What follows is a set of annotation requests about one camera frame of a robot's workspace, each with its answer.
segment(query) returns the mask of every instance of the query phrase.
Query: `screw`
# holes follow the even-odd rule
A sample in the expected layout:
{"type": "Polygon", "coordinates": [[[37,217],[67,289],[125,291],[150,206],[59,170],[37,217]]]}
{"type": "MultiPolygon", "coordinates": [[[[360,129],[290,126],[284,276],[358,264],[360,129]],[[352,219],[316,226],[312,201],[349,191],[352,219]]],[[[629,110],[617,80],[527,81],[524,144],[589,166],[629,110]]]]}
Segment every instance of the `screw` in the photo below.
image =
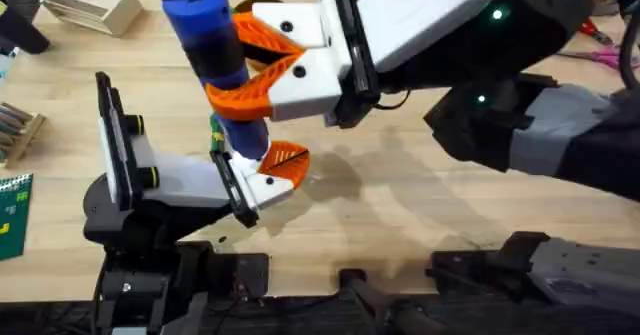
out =
{"type": "Polygon", "coordinates": [[[293,24],[290,21],[283,21],[282,24],[280,24],[280,29],[284,32],[292,32],[293,24]]]}
{"type": "Polygon", "coordinates": [[[293,76],[301,78],[305,75],[307,75],[307,70],[304,68],[304,66],[296,65],[293,67],[293,76]]]}

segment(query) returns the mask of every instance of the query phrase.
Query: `wooden table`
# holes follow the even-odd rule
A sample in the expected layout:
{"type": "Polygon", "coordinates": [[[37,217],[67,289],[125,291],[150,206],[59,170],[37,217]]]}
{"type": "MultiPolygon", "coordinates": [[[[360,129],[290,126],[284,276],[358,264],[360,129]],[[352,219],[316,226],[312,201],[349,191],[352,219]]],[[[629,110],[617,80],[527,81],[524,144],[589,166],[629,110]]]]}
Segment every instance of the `wooden table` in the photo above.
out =
{"type": "MultiPolygon", "coordinates": [[[[82,199],[104,169],[94,72],[106,71],[125,108],[145,116],[157,149],[207,158],[211,108],[160,0],[141,2],[148,11],[121,39],[60,23],[41,10],[35,24],[53,48],[20,55],[0,90],[3,99],[49,119],[18,167],[1,173],[33,172],[35,180],[25,253],[0,263],[0,301],[91,296],[103,258],[82,235],[82,199]]],[[[617,18],[600,25],[621,37],[617,18]]],[[[570,45],[591,46],[584,36],[570,45]]],[[[603,92],[622,86],[615,71],[589,62],[554,57],[535,70],[603,92]]],[[[444,92],[417,92],[400,110],[373,112],[349,131],[325,129],[320,118],[272,124],[272,138],[310,148],[305,184],[262,212],[254,229],[229,217],[190,238],[217,244],[227,236],[222,251],[271,255],[273,295],[331,293],[344,267],[366,269],[390,291],[432,291],[423,276],[432,251],[498,248],[517,230],[640,248],[635,203],[447,156],[422,120],[444,92]]]]}

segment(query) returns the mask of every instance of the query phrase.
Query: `white plastic part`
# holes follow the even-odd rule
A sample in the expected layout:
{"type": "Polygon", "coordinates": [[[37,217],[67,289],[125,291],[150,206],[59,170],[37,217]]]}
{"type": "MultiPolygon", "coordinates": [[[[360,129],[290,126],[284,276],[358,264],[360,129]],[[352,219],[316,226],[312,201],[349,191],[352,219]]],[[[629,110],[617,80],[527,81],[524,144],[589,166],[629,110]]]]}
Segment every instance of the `white plastic part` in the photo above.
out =
{"type": "Polygon", "coordinates": [[[336,0],[320,0],[320,20],[324,43],[331,50],[332,63],[339,79],[344,79],[351,68],[351,56],[344,38],[336,0]]]}
{"type": "Polygon", "coordinates": [[[342,94],[332,61],[330,49],[310,49],[280,76],[269,88],[273,109],[271,120],[290,120],[332,111],[342,94]],[[294,75],[296,66],[304,68],[304,77],[294,75]]]}
{"type": "Polygon", "coordinates": [[[255,173],[247,178],[247,184],[260,210],[293,194],[293,182],[276,176],[255,173]]]}
{"type": "Polygon", "coordinates": [[[107,141],[107,128],[104,124],[102,117],[98,117],[98,127],[100,128],[100,145],[102,155],[104,155],[104,164],[107,174],[107,185],[109,187],[109,195],[111,196],[111,202],[116,203],[118,197],[116,188],[116,174],[113,170],[113,162],[111,159],[111,152],[109,151],[109,142],[107,141]]]}
{"type": "Polygon", "coordinates": [[[359,0],[378,72],[393,70],[482,11],[489,0],[359,0]]]}
{"type": "Polygon", "coordinates": [[[160,186],[144,191],[144,198],[171,206],[218,208],[229,202],[215,164],[154,151],[145,135],[132,139],[138,167],[158,168],[160,186]]]}
{"type": "Polygon", "coordinates": [[[318,4],[255,3],[252,11],[256,19],[301,47],[319,48],[325,45],[318,4]],[[281,28],[285,21],[293,26],[290,32],[281,28]]]}
{"type": "Polygon", "coordinates": [[[293,193],[290,180],[258,173],[256,169],[260,163],[244,158],[238,152],[233,154],[229,164],[240,186],[239,191],[242,191],[247,206],[252,210],[265,209],[293,193]],[[273,179],[271,184],[267,183],[269,177],[273,179]]]}

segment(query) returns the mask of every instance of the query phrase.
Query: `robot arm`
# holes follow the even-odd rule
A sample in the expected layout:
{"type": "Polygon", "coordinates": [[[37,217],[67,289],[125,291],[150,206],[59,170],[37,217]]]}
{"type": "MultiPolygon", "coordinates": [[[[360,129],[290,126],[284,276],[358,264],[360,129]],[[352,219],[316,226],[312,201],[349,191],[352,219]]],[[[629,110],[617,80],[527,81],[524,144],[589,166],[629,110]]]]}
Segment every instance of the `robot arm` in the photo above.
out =
{"type": "MultiPolygon", "coordinates": [[[[639,175],[633,171],[640,154],[636,102],[621,105],[578,86],[521,74],[559,51],[591,10],[590,0],[254,4],[237,24],[250,22],[263,34],[287,39],[297,47],[295,55],[275,62],[269,81],[259,77],[238,91],[207,92],[216,111],[248,120],[253,109],[225,102],[257,93],[260,85],[268,107],[262,116],[324,115],[329,126],[351,128],[381,92],[452,86],[425,120],[454,158],[640,199],[631,182],[639,175]]],[[[238,28],[243,43],[261,46],[238,28]]]]}

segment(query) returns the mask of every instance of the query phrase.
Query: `scissors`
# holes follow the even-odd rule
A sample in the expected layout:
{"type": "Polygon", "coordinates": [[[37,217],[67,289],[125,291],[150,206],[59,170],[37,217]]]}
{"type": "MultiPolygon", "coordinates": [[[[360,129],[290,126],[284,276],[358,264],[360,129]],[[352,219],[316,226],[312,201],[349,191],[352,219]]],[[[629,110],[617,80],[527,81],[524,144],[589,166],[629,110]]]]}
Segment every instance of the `scissors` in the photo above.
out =
{"type": "MultiPolygon", "coordinates": [[[[605,64],[612,69],[620,70],[620,48],[617,46],[610,46],[601,51],[561,51],[558,55],[575,59],[591,60],[605,64]]],[[[638,59],[638,57],[634,56],[631,59],[631,67],[634,70],[640,67],[640,59],[638,59]]]]}

